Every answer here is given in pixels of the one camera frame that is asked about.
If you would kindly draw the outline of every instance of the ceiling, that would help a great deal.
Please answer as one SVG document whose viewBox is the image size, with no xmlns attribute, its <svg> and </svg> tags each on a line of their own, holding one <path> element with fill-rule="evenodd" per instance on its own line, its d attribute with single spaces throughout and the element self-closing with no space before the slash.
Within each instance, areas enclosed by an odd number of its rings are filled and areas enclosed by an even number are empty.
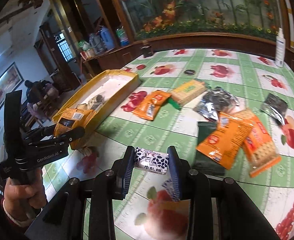
<svg viewBox="0 0 294 240">
<path fill-rule="evenodd" d="M 8 0 L 0 11 L 0 19 L 21 7 L 18 0 Z M 0 24 L 0 67 L 8 57 L 13 57 L 27 46 L 33 46 L 49 7 L 49 1 L 43 0 L 39 8 L 31 7 Z"/>
</svg>

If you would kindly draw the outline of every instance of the white bottle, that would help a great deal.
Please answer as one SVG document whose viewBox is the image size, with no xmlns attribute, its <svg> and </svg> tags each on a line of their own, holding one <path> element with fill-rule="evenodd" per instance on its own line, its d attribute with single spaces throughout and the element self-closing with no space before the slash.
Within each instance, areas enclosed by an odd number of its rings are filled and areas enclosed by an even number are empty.
<svg viewBox="0 0 294 240">
<path fill-rule="evenodd" d="M 284 38 L 283 29 L 279 28 L 276 41 L 276 57 L 275 64 L 278 67 L 283 67 L 286 52 L 286 40 Z"/>
</svg>

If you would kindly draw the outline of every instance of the green plastic bag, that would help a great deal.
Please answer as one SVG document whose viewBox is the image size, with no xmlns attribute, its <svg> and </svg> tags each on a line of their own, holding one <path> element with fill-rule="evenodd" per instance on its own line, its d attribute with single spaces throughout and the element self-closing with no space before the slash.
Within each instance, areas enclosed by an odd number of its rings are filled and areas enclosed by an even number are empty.
<svg viewBox="0 0 294 240">
<path fill-rule="evenodd" d="M 216 122 L 198 122 L 198 144 L 204 141 L 210 134 L 217 129 Z M 196 150 L 195 161 L 193 169 L 200 171 L 201 173 L 223 176 L 226 169 L 220 164 L 216 163 L 206 155 Z"/>
</svg>

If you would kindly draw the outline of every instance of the small dark glass bottle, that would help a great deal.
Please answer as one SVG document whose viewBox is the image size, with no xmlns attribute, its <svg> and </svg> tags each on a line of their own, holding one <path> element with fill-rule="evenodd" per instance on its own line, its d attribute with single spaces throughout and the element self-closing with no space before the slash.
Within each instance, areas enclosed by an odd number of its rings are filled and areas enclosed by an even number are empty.
<svg viewBox="0 0 294 240">
<path fill-rule="evenodd" d="M 142 51 L 142 54 L 144 55 L 144 57 L 151 57 L 152 55 L 154 55 L 154 51 L 151 48 L 151 45 L 149 45 L 147 40 L 142 41 L 143 43 L 143 47 L 140 48 L 140 50 Z"/>
</svg>

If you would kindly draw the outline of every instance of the picture frame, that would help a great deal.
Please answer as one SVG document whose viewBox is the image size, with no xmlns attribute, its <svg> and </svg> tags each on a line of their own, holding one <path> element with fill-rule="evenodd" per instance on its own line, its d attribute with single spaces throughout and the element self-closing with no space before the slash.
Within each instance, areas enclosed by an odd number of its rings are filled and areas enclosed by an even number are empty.
<svg viewBox="0 0 294 240">
<path fill-rule="evenodd" d="M 16 63 L 12 63 L 0 76 L 0 109 L 4 104 L 6 94 L 14 91 L 23 81 Z"/>
</svg>

